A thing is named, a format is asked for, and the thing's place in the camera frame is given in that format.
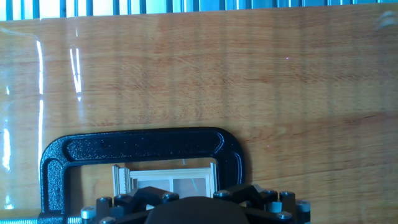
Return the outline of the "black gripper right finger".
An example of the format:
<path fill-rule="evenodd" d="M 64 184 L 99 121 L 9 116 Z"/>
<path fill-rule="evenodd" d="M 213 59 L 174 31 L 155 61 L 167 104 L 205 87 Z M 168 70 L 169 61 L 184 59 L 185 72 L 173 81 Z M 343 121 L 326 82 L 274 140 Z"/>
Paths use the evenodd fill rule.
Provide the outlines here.
<path fill-rule="evenodd" d="M 249 223 L 311 223 L 310 202 L 296 199 L 291 191 L 277 192 L 241 184 L 219 190 L 213 198 L 237 205 Z"/>

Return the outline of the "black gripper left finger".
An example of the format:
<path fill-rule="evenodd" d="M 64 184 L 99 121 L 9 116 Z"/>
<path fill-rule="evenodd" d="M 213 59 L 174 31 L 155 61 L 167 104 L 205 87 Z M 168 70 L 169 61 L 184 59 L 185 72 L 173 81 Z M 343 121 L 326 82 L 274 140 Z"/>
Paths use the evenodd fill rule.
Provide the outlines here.
<path fill-rule="evenodd" d="M 179 198 L 179 194 L 155 187 L 144 187 L 115 197 L 100 197 L 96 199 L 96 205 L 81 209 L 81 223 L 144 223 L 149 216 L 148 205 L 156 207 Z"/>

